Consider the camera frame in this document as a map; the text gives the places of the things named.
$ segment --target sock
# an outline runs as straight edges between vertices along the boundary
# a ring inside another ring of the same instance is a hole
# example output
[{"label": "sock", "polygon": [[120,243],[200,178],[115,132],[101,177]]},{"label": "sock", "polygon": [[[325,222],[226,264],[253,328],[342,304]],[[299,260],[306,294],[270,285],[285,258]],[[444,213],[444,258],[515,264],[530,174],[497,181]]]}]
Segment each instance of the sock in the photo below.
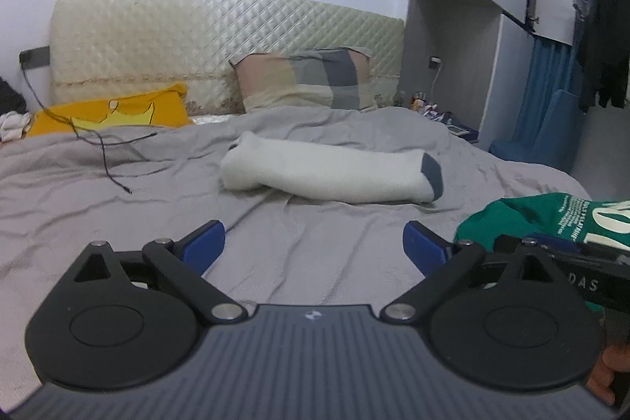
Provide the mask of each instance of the sock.
[{"label": "sock", "polygon": [[427,203],[443,193],[442,169],[423,150],[385,154],[269,140],[251,132],[231,146],[220,175],[233,191],[267,185],[309,200],[344,203]]}]

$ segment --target headboard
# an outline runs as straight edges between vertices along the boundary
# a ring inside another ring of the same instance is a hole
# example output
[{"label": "headboard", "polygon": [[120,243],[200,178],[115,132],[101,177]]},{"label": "headboard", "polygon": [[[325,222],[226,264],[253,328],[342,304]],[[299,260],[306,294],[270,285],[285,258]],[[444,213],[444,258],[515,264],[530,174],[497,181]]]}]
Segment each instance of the headboard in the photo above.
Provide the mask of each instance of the headboard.
[{"label": "headboard", "polygon": [[308,0],[58,0],[52,95],[73,102],[183,80],[189,115],[242,113],[231,56],[335,46],[372,50],[378,92],[398,84],[403,30],[399,19]]}]

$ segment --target plaid pillow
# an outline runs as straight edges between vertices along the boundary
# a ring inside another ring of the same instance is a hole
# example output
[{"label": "plaid pillow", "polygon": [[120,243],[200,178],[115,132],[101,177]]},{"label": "plaid pillow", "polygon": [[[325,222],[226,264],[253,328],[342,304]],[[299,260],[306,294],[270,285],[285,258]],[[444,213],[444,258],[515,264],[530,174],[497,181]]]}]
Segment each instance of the plaid pillow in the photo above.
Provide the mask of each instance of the plaid pillow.
[{"label": "plaid pillow", "polygon": [[358,48],[248,54],[231,59],[247,112],[275,105],[374,106],[369,52]]}]

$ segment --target blue chair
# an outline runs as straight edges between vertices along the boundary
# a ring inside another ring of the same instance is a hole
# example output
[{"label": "blue chair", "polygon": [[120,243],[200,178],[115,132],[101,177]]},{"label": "blue chair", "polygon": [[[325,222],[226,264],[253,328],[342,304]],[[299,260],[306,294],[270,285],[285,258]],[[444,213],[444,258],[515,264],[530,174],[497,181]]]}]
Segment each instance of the blue chair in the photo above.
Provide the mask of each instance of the blue chair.
[{"label": "blue chair", "polygon": [[578,151],[584,117],[578,97],[557,90],[551,96],[533,146],[519,141],[495,140],[488,151],[503,160],[545,164],[568,173]]}]

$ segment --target gray ribbed surface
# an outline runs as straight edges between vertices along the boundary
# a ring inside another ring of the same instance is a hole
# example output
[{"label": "gray ribbed surface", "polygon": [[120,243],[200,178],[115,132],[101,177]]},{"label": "gray ribbed surface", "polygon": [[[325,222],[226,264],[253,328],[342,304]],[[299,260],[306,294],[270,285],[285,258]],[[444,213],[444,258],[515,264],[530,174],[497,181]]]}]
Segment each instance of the gray ribbed surface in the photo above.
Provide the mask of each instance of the gray ribbed surface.
[{"label": "gray ribbed surface", "polygon": [[[313,310],[321,313],[307,315]],[[369,307],[262,306],[213,328],[167,377],[116,394],[46,385],[17,420],[615,418],[581,387],[539,397],[482,389],[442,368],[415,330]]]}]

